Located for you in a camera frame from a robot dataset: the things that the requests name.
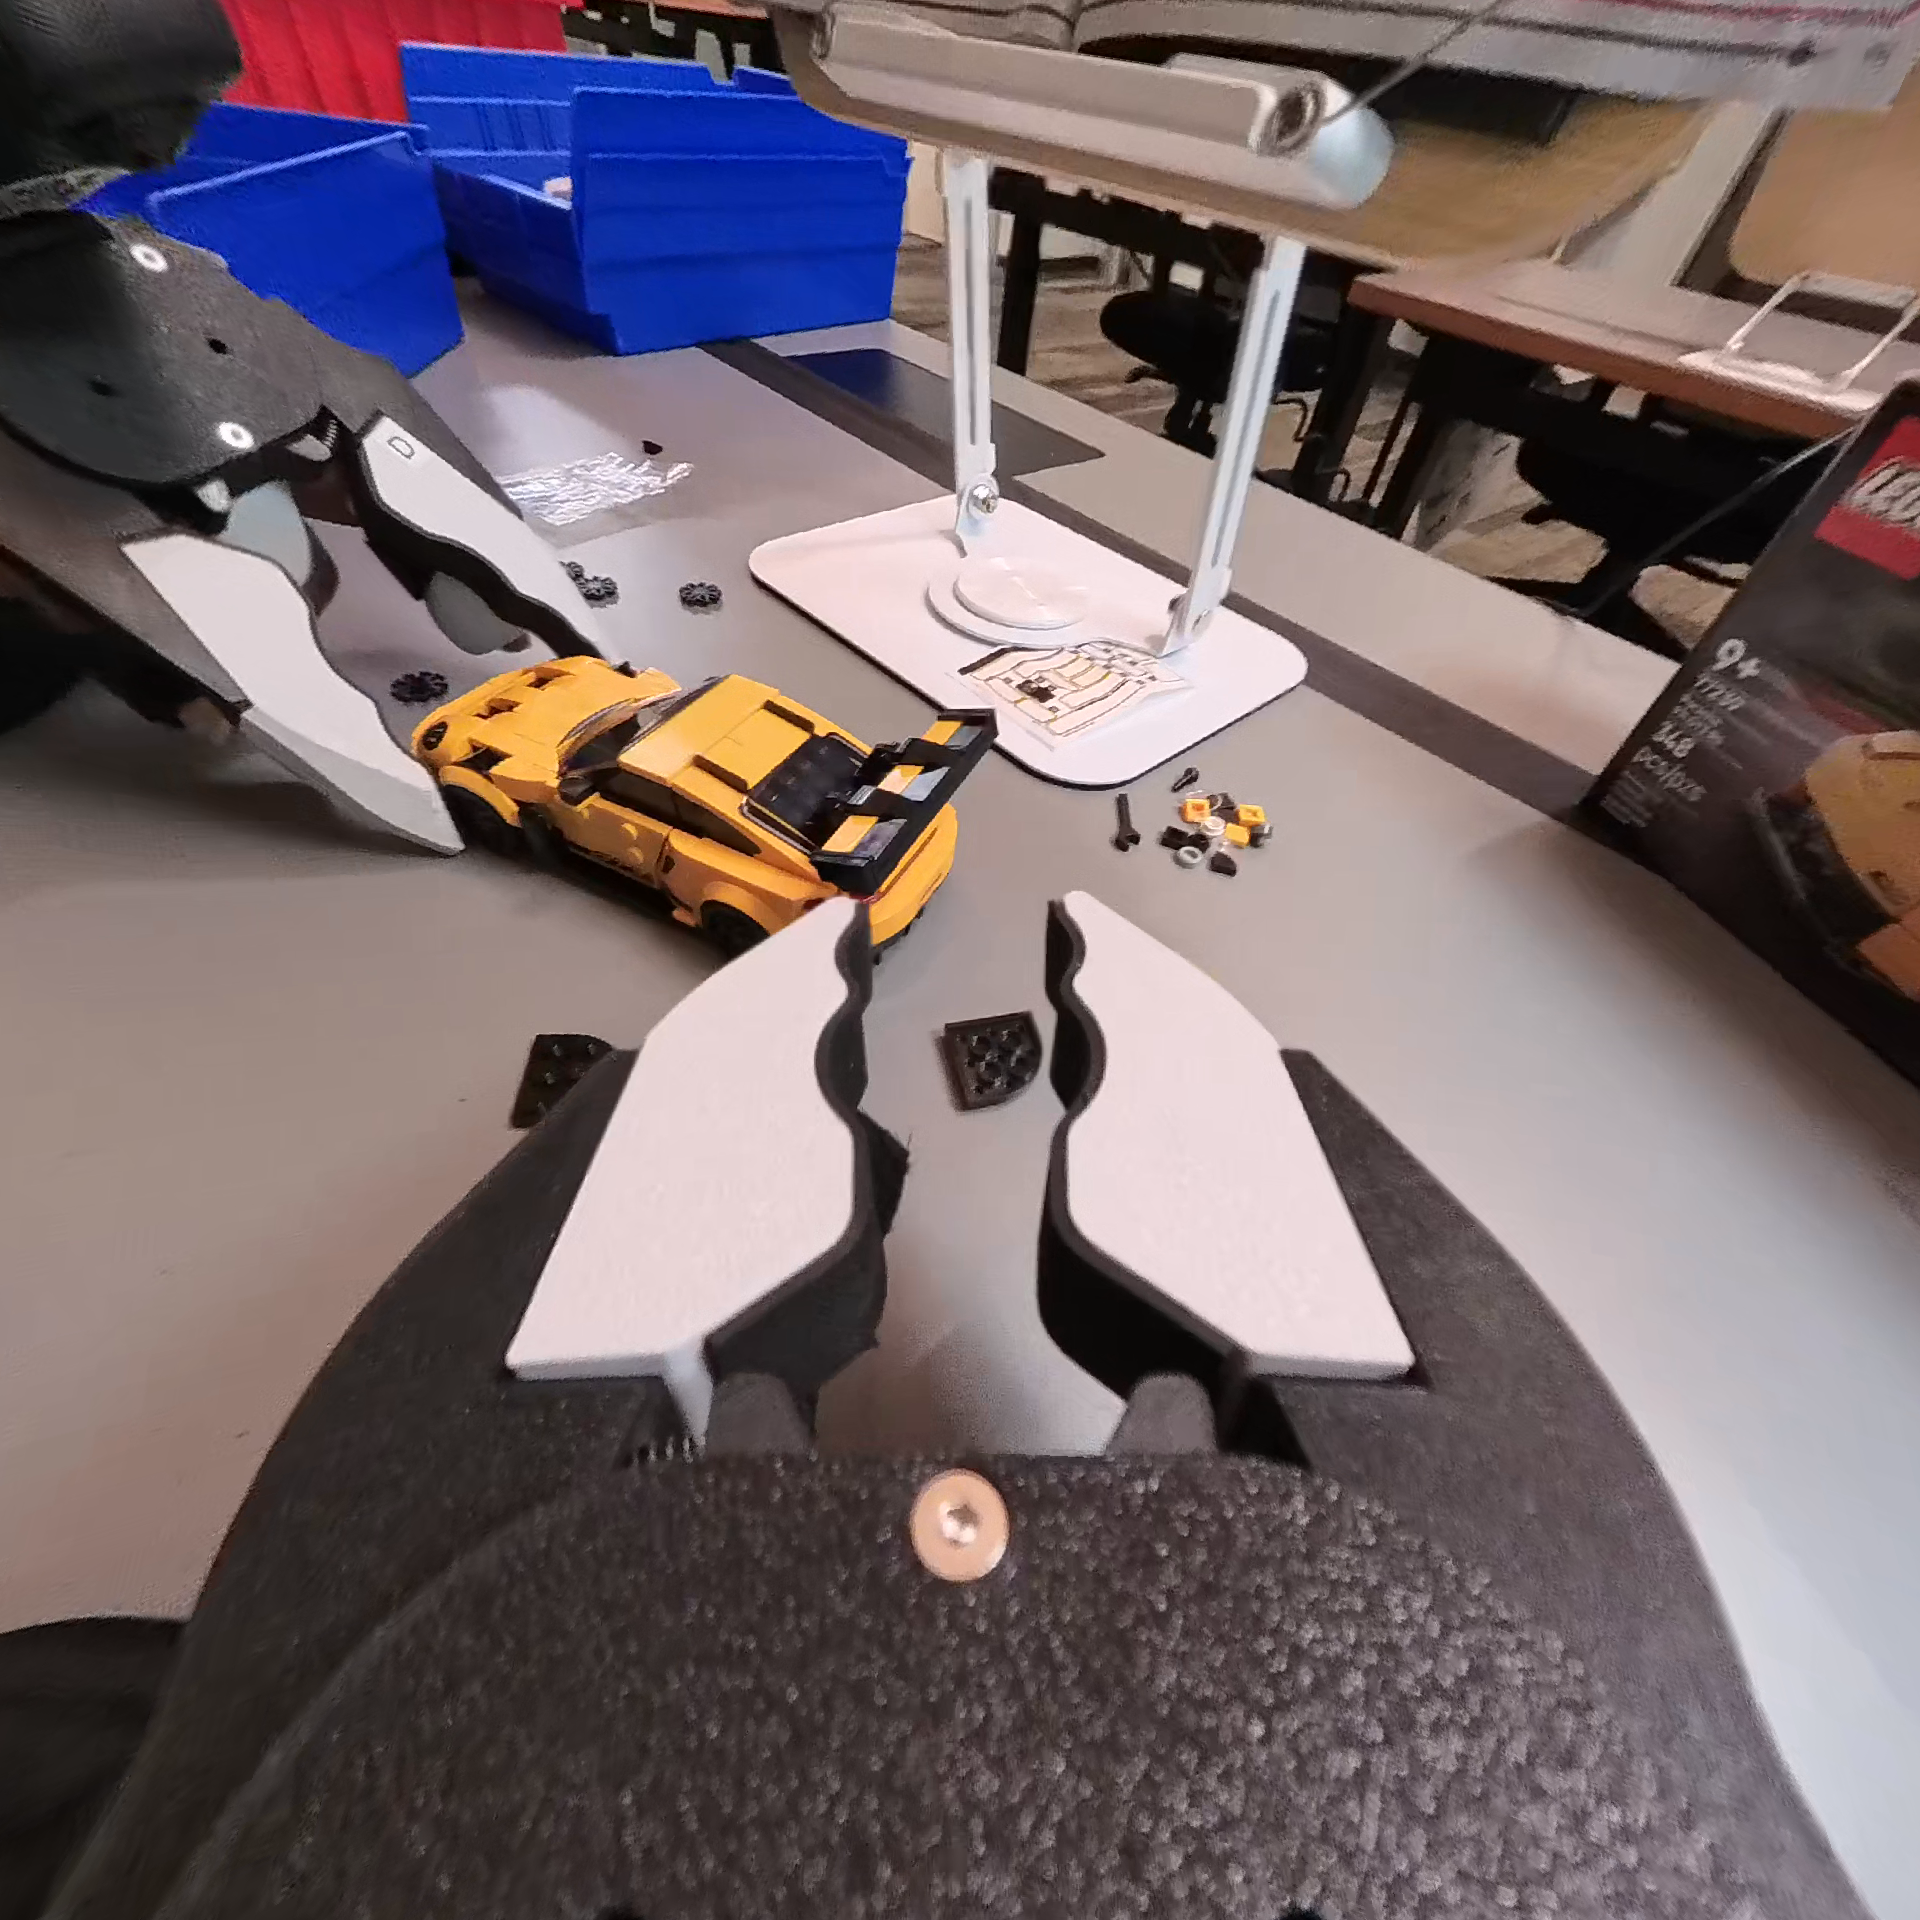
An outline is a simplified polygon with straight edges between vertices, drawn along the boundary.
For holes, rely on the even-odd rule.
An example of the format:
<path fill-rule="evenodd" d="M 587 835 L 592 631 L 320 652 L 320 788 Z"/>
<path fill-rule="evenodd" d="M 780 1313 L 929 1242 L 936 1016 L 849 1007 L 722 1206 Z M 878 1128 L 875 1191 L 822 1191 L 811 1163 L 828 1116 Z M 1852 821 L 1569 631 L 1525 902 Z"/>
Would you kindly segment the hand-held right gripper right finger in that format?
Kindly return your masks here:
<path fill-rule="evenodd" d="M 1281 1041 L 1090 891 L 1050 906 L 1038 1307 L 1105 1386 L 1400 1383 L 1414 1345 Z"/>

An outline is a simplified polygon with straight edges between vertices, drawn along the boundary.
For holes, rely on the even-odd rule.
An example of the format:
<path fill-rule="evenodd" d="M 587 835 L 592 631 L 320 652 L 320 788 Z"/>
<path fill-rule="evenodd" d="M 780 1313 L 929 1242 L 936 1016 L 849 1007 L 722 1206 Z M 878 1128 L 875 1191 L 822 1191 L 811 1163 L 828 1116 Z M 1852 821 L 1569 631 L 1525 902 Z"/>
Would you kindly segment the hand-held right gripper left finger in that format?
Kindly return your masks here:
<path fill-rule="evenodd" d="M 875 1349 L 907 1148 L 867 1115 L 869 907 L 830 902 L 640 1041 L 506 1345 L 516 1383 L 659 1383 L 707 1436 L 725 1383 L 811 1420 Z"/>

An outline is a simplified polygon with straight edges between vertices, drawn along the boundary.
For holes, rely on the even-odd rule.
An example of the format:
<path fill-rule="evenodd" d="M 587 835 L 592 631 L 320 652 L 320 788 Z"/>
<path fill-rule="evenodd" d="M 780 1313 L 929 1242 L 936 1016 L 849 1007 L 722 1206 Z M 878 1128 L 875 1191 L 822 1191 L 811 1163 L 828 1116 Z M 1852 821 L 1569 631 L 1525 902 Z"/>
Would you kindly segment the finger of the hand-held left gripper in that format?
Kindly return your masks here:
<path fill-rule="evenodd" d="M 352 449 L 350 498 L 377 560 L 460 652 L 538 639 L 555 658 L 608 658 L 598 614 L 551 547 L 416 429 L 373 417 Z"/>
<path fill-rule="evenodd" d="M 123 560 L 239 689 L 239 726 L 265 755 L 369 829 L 464 852 L 438 783 L 330 667 L 315 610 L 279 562 L 201 537 L 129 541 Z"/>

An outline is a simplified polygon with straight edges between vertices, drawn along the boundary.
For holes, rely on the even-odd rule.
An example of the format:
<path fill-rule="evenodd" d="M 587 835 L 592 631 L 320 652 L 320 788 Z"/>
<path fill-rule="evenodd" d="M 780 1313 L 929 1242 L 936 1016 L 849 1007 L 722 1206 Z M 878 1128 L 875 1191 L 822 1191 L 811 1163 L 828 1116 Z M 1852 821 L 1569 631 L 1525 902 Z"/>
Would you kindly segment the dark studded lego plate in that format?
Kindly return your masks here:
<path fill-rule="evenodd" d="M 585 1031 L 535 1036 L 522 1057 L 516 1099 L 509 1104 L 509 1128 L 538 1128 L 570 1091 L 575 1091 L 604 1057 L 610 1057 L 610 1052 L 610 1041 Z"/>

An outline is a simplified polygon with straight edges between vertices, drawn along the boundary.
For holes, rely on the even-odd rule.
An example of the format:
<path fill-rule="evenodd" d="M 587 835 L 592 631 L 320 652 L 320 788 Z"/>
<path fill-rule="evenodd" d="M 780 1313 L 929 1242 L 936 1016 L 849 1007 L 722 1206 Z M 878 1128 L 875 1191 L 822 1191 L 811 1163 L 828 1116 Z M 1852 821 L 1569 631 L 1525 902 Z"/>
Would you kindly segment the yellow lego car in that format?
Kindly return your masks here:
<path fill-rule="evenodd" d="M 739 956 L 830 902 L 875 953 L 920 922 L 957 859 L 957 793 L 996 716 L 944 709 L 867 746 L 775 685 L 546 660 L 435 709 L 413 735 L 466 847 L 628 882 Z"/>

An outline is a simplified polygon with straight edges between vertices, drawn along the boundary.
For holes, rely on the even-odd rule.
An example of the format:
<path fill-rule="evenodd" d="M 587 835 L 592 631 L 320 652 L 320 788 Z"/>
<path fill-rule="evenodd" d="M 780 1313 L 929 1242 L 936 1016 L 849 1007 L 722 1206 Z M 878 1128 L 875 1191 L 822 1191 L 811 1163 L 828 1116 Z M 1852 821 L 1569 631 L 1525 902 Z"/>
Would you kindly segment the pile of small lego parts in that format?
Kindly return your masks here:
<path fill-rule="evenodd" d="M 1274 817 L 1231 792 L 1208 792 L 1200 763 L 1186 763 L 1174 779 L 1169 805 L 1161 848 L 1175 868 L 1236 880 L 1248 855 L 1274 844 Z"/>

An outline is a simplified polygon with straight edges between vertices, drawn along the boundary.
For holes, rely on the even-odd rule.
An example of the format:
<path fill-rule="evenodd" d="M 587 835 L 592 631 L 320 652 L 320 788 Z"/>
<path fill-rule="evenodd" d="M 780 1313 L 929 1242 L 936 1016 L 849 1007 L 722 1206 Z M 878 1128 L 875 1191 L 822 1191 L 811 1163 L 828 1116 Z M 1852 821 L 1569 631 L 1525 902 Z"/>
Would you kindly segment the person's left forearm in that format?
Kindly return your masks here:
<path fill-rule="evenodd" d="M 170 167 L 242 67 L 221 3 L 5 3 L 5 224 Z"/>

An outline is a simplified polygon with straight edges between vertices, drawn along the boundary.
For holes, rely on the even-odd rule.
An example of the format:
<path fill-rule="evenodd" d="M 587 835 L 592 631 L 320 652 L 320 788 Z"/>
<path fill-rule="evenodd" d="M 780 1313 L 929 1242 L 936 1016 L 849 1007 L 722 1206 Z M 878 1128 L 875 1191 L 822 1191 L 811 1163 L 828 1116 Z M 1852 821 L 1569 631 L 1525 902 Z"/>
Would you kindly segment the black rounded lego plate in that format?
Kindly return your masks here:
<path fill-rule="evenodd" d="M 983 1115 L 1030 1091 L 1045 1062 L 1031 1012 L 957 1020 L 936 1031 L 946 1091 L 960 1115 Z"/>

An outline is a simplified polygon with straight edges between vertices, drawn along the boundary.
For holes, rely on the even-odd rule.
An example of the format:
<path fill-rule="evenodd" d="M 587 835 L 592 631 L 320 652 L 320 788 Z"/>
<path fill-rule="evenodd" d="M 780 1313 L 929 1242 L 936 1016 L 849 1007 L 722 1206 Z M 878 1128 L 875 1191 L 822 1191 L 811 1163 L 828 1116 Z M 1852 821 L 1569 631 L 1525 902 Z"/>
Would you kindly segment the lego sticker sheet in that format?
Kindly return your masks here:
<path fill-rule="evenodd" d="M 999 648 L 957 672 L 1050 746 L 1099 735 L 1132 709 L 1190 693 L 1190 676 L 1117 639 Z"/>

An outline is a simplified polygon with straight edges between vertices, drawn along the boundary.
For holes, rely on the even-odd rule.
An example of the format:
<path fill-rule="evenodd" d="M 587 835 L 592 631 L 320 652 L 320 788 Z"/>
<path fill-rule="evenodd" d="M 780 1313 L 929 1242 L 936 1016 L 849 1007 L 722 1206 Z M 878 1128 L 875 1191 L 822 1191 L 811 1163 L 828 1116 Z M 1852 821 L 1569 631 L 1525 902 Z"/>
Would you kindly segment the lego set box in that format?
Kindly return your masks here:
<path fill-rule="evenodd" d="M 1917 379 L 1857 425 L 1581 812 L 1917 1083 Z"/>

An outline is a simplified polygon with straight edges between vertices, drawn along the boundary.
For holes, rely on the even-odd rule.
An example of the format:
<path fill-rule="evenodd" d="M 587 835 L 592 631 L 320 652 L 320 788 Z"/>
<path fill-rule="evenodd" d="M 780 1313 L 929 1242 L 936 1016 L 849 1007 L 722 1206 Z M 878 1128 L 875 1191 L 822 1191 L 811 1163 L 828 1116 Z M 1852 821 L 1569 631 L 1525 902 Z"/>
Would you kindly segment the clear plastic bag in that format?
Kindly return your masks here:
<path fill-rule="evenodd" d="M 694 462 L 672 462 L 659 450 L 601 450 L 506 473 L 499 490 L 551 539 L 572 539 L 572 528 L 587 523 L 638 523 L 644 511 L 683 490 L 694 473 Z"/>

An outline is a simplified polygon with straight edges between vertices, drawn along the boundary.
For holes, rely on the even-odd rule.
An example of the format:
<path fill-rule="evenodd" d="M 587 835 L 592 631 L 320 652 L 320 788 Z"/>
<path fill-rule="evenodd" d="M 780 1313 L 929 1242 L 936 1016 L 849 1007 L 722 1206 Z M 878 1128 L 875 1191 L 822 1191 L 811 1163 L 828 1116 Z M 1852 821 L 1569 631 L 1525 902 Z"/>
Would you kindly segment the red plastic storage bin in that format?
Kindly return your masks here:
<path fill-rule="evenodd" d="M 221 3 L 242 49 L 233 105 L 399 123 L 399 49 L 448 42 L 561 53 L 566 3 Z"/>

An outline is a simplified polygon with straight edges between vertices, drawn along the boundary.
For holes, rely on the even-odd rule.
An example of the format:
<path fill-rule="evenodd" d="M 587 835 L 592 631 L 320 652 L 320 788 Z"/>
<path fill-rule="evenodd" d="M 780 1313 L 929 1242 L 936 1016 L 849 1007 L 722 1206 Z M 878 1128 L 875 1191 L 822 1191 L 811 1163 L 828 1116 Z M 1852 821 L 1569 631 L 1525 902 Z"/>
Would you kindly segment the white desk stand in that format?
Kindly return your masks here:
<path fill-rule="evenodd" d="M 758 547 L 756 581 L 936 709 L 994 711 L 999 748 L 1054 783 L 1131 783 L 1306 685 L 1302 648 L 1227 609 L 1274 372 L 1310 246 L 1414 183 L 1410 136 L 1380 109 L 1410 79 L 1456 68 L 1175 41 L 1073 49 L 1065 3 L 771 3 L 771 23 L 811 109 L 940 150 L 953 478 L 917 505 Z M 1528 204 L 1519 165 L 1482 165 L 1471 201 L 1495 204 L 1486 252 L 1549 246 L 1632 201 L 1668 173 L 1702 105 L 1575 92 L 1632 141 L 1562 216 Z M 1260 246 L 1186 589 L 1017 503 L 996 473 L 996 165 L 1212 216 Z M 999 648 L 1085 639 L 1161 658 L 1190 693 L 1050 746 L 957 676 Z"/>

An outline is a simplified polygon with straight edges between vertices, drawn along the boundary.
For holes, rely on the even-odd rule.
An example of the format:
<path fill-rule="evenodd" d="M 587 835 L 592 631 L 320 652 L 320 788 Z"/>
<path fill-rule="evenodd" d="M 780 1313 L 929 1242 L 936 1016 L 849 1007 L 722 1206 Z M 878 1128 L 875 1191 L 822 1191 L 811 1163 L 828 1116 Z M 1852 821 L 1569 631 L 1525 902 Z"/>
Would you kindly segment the black office chair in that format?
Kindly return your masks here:
<path fill-rule="evenodd" d="M 1274 403 L 1306 403 L 1326 381 L 1342 294 L 1306 288 L 1286 325 Z M 1190 288 L 1131 292 L 1102 307 L 1102 333 L 1140 362 L 1140 379 L 1174 387 L 1163 439 L 1195 454 L 1215 450 L 1212 417 L 1227 403 L 1242 318 Z"/>
<path fill-rule="evenodd" d="M 1809 466 L 1793 454 L 1793 441 L 1614 417 L 1525 439 L 1514 473 L 1538 495 L 1538 520 L 1601 541 L 1572 589 L 1572 603 L 1584 609 L 1654 565 L 1749 565 L 1805 498 Z"/>

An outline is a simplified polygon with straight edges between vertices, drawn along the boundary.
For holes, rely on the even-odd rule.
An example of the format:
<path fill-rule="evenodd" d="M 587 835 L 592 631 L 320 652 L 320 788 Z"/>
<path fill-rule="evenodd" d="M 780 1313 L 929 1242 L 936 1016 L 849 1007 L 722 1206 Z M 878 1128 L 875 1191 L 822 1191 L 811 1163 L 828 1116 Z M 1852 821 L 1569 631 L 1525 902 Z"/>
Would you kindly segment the brown office desk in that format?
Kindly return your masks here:
<path fill-rule="evenodd" d="M 1917 348 L 1891 344 L 1850 389 L 1753 387 L 1742 366 L 1706 362 L 1753 318 L 1747 303 L 1680 288 L 1642 292 L 1621 275 L 1549 262 L 1368 275 L 1351 286 L 1349 307 L 1802 441 L 1852 433 L 1893 387 L 1917 379 Z"/>

